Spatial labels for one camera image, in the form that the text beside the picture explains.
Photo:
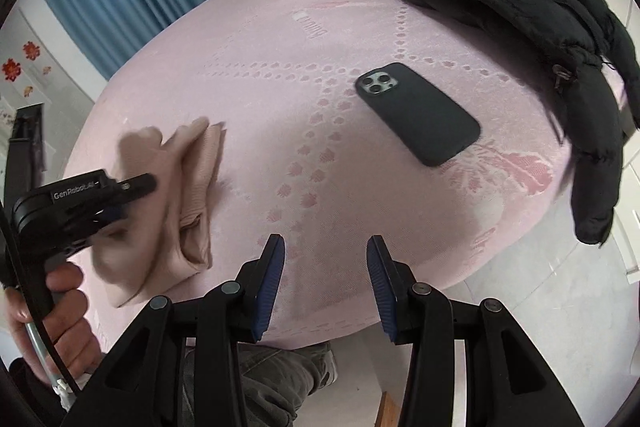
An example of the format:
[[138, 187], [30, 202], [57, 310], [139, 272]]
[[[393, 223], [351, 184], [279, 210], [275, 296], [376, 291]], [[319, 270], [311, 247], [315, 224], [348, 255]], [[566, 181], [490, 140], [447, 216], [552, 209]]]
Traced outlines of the person's left hand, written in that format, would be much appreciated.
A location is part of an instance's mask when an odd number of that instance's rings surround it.
[[[42, 321], [58, 355], [73, 379], [90, 373], [103, 355], [98, 338], [93, 334], [85, 314], [89, 308], [86, 294], [79, 289], [84, 273], [78, 265], [64, 262], [47, 276], [50, 291], [61, 294], [52, 312]], [[23, 295], [14, 288], [4, 290], [9, 330], [25, 362], [35, 375], [47, 384], [48, 377], [35, 354], [25, 325], [32, 321]]]

